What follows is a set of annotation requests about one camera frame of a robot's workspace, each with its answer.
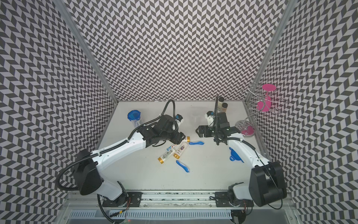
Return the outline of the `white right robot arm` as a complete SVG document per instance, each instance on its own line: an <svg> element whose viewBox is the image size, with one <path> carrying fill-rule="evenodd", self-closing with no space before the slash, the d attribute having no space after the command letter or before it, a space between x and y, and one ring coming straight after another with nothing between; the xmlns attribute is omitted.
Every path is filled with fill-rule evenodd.
<svg viewBox="0 0 358 224"><path fill-rule="evenodd" d="M226 113L219 112L218 106L217 96L214 110L206 113L208 124L198 126L196 133L200 138L213 138L217 145L224 143L250 168L247 183L234 183L228 187L229 203L238 207L252 202L262 207L276 201L282 202L287 197L287 189L281 164L262 156L244 139L237 127L230 126Z"/></svg>

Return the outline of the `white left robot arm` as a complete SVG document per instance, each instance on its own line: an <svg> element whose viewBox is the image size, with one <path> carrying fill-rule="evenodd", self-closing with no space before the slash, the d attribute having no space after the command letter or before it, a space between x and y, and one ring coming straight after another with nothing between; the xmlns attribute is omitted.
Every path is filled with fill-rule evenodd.
<svg viewBox="0 0 358 224"><path fill-rule="evenodd" d="M103 173L109 166L126 156L150 146L158 147L167 141L178 145L185 135L179 131L183 117L176 112L162 112L134 128L129 137L103 149L80 151L75 162L63 168L57 175L55 185L64 191L78 190L81 195L97 194L115 203L125 204L127 193L120 181L113 182Z"/></svg>

